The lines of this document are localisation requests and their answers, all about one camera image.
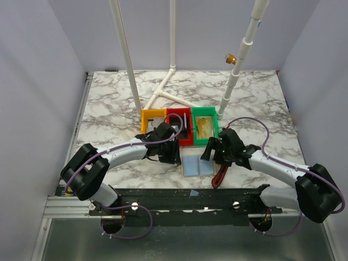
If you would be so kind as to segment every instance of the white wall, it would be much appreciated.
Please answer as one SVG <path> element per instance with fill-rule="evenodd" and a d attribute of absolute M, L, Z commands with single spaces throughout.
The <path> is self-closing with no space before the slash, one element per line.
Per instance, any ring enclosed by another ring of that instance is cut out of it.
<path fill-rule="evenodd" d="M 47 0 L 1 2 L 1 261 L 31 258 L 85 77 Z"/>
<path fill-rule="evenodd" d="M 108 0 L 48 0 L 88 71 L 125 69 Z M 271 0 L 246 70 L 277 70 L 319 0 Z M 120 0 L 135 69 L 169 68 L 169 0 Z M 230 70 L 254 0 L 177 0 L 177 68 Z"/>
<path fill-rule="evenodd" d="M 348 200 L 347 0 L 321 0 L 279 74 L 308 164 L 327 167 Z M 348 210 L 334 215 L 348 257 Z"/>

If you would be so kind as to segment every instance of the yellow item in bin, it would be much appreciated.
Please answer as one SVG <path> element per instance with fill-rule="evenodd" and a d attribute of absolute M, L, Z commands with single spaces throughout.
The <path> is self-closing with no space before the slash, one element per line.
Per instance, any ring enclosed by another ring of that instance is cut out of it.
<path fill-rule="evenodd" d="M 212 117 L 196 117 L 196 126 L 199 139 L 209 139 L 214 136 Z"/>

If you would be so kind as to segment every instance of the pvc pipe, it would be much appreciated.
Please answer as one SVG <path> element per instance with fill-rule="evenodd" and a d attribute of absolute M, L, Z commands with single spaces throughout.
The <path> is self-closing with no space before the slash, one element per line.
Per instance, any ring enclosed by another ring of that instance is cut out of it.
<path fill-rule="evenodd" d="M 161 95 L 164 85 L 168 82 L 168 80 L 170 79 L 170 77 L 173 75 L 174 72 L 175 72 L 175 69 L 169 69 L 167 75 L 164 77 L 162 82 L 156 87 L 150 100 L 148 100 L 148 102 L 146 103 L 144 110 L 148 110 L 151 107 L 154 100 L 156 99 L 156 97 Z"/>
<path fill-rule="evenodd" d="M 232 90 L 235 87 L 237 80 L 239 78 L 239 72 L 241 70 L 241 67 L 242 67 L 244 61 L 246 60 L 246 58 L 249 54 L 249 51 L 250 51 L 251 46 L 253 44 L 252 40 L 255 36 L 259 22 L 262 19 L 268 4 L 269 4 L 269 0 L 256 0 L 255 1 L 254 7 L 252 10 L 252 14 L 251 14 L 252 18 L 250 20 L 248 29 L 246 31 L 246 36 L 243 38 L 243 40 L 240 44 L 237 63 L 234 66 L 231 74 L 229 75 L 227 89 L 226 89 L 225 94 L 223 95 L 223 97 L 221 99 L 220 108 L 219 108 L 219 111 L 217 113 L 217 117 L 219 119 L 222 118 L 223 112 L 227 107 Z"/>
<path fill-rule="evenodd" d="M 136 82 L 135 82 L 135 78 L 134 78 L 134 71 L 133 71 L 133 67 L 132 67 L 131 57 L 129 55 L 129 49 L 128 49 L 128 45 L 127 45 L 125 28 L 123 26 L 119 0 L 109 0 L 109 3 L 111 6 L 111 10 L 113 12 L 114 23 L 115 23 L 115 27 L 117 30 L 117 35 L 119 37 L 123 57 L 124 57 L 125 63 L 126 63 L 129 84 L 130 84 L 130 88 L 132 90 L 132 95 L 133 95 L 134 103 L 135 103 L 135 107 L 136 107 L 136 114 L 138 115 L 138 117 L 141 117 L 141 104 L 140 104 L 138 89 L 136 88 Z"/>
<path fill-rule="evenodd" d="M 170 68 L 175 69 L 176 0 L 170 0 Z"/>
<path fill-rule="evenodd" d="M 180 98 L 178 98 L 178 97 L 176 97 L 174 95 L 171 95 L 171 94 L 169 94 L 168 92 L 165 92 L 165 91 L 163 91 L 161 95 L 163 97 L 166 97 L 166 98 L 172 100 L 172 101 L 181 103 L 181 104 L 183 104 L 183 105 L 185 105 L 187 107 L 198 107 L 198 105 L 196 105 L 196 104 L 194 104 L 192 102 L 188 102 L 188 101 L 185 101 L 183 99 L 180 99 Z"/>

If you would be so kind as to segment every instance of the brass fitting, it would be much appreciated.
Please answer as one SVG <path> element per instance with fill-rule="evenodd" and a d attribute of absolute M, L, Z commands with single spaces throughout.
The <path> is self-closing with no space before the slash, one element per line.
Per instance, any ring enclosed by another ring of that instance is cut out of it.
<path fill-rule="evenodd" d="M 228 54 L 228 55 L 226 55 L 226 57 L 225 57 L 225 60 L 226 60 L 226 63 L 228 63 L 228 64 L 236 64 L 236 62 L 237 62 L 237 58 L 236 57 L 234 57 L 234 55 L 232 55 L 232 54 Z"/>

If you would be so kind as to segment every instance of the marble tabletop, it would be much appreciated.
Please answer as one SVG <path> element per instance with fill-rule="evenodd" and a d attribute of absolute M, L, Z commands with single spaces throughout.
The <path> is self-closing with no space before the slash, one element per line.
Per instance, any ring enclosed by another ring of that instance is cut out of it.
<path fill-rule="evenodd" d="M 135 71 L 142 107 L 167 71 Z M 177 71 L 165 91 L 199 106 L 215 106 L 218 110 L 226 90 L 229 72 Z M 152 109 L 182 108 L 176 102 L 157 98 Z M 236 117 L 249 116 L 262 120 L 270 129 L 266 151 L 283 159 L 303 164 L 303 156 L 275 71 L 241 72 L 232 92 L 220 128 Z M 141 121 L 136 116 L 126 72 L 95 72 L 77 138 L 77 150 L 85 143 L 95 147 L 112 146 L 128 141 L 140 133 Z M 257 122 L 242 120 L 233 128 L 244 143 L 261 145 L 266 132 Z M 202 154 L 203 147 L 181 147 L 181 155 Z M 180 167 L 149 160 L 122 164 L 106 174 L 104 182 L 115 188 L 211 188 L 212 176 L 181 176 Z M 256 188 L 261 184 L 287 185 L 264 173 L 233 165 L 220 187 Z"/>

